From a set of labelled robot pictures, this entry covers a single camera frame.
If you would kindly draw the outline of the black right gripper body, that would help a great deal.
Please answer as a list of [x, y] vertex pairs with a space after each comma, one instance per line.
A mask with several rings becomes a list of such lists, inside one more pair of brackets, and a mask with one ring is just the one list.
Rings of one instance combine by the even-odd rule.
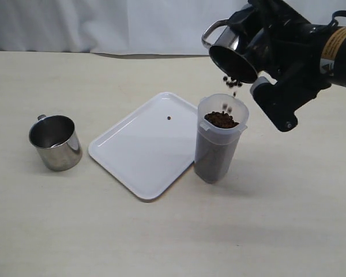
[[295, 111], [315, 99], [330, 82], [319, 71], [321, 44], [331, 34], [329, 25], [315, 25], [297, 13], [276, 13], [267, 40], [263, 29], [247, 40], [247, 59], [258, 71], [261, 85], [253, 99], [272, 124], [288, 132], [298, 124]]

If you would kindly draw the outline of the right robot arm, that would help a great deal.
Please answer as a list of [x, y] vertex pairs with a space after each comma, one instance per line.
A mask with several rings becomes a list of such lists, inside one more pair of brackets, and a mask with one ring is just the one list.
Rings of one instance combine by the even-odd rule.
[[346, 27], [333, 13], [312, 24], [284, 1], [249, 1], [228, 25], [239, 38], [225, 56], [225, 73], [251, 84], [261, 110], [281, 132], [295, 128], [296, 110], [333, 84], [346, 88]]

